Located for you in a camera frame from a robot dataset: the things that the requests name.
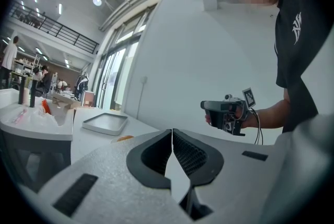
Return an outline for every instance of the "glass door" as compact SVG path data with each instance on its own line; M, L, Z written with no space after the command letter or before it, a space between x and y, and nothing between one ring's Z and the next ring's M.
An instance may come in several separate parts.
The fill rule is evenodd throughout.
M103 101L103 97L104 97L104 93L105 93L106 80L107 80L108 75L109 75L110 66L112 64L113 58L114 58L114 54L109 55L109 57L106 60L104 69L103 69L103 73L102 73L101 81L100 81L100 85L99 85L97 104L96 104L96 107L98 107L98 108L102 107L101 102Z
M114 60L111 64L109 72L105 77L104 92L102 97L102 109L109 110L111 108L111 100L114 92L114 86L118 71L121 67L123 56L126 49L122 49L113 54Z
M101 60L100 60L100 63L99 63L99 68L96 72L96 75L95 75L95 79L94 79L94 84L93 84L93 92L94 93L97 93L97 88L98 88L98 85L99 85L99 80L100 80L100 77L101 77L101 73L102 73L102 70L103 70L103 67L102 65L104 64L104 59L105 59L105 55L101 57Z
M115 93L115 96L111 104L111 109L114 109L117 111L121 110L125 86L126 86L129 72L130 72L131 64L132 64L133 58L137 50L137 46L138 46L138 42L132 44L130 46L130 50L128 51L125 57L122 71L120 74L120 79L116 87L116 93Z

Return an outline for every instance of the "white tray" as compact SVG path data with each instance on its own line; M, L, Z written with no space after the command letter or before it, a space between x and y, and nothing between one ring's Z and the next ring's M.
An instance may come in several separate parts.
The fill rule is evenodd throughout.
M112 136L118 136L127 122L127 116L102 113L83 121L82 127Z

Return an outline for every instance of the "black t-shirt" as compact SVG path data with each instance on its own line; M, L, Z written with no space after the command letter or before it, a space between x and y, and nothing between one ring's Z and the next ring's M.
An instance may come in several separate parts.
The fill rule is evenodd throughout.
M291 102L283 132L294 130L298 124L318 113L301 75L321 49L333 25L331 2L333 0L278 1L276 84L287 88Z
M48 93L51 85L52 75L47 73L43 79L39 82L38 88L43 88L45 93Z

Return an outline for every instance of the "hand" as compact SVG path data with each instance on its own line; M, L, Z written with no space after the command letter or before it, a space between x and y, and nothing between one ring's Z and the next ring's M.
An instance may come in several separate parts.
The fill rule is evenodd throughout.
M243 113L243 111L242 111L241 107L238 106L238 107L236 108L236 111L235 111L235 117L236 117L236 118L239 118L239 117L242 115L242 113ZM249 113L248 116L247 116L247 119L246 119L244 122L242 122L242 124L241 124L241 128L246 128L246 127L250 127L250 126L252 126L252 125L251 125L251 123L252 123L252 117L254 117L254 116L253 116L251 113ZM211 119L210 119L210 116L207 115L207 114L205 115L205 121L206 121L208 124L211 125Z

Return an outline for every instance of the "white logo print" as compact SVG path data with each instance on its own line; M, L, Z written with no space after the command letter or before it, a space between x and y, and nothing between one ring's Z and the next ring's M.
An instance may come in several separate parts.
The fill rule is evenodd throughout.
M301 24L302 24L302 13L300 12L299 14L296 15L296 19L293 21L293 29L294 35L296 36L296 42L294 45L297 43L299 39L299 35L301 34Z

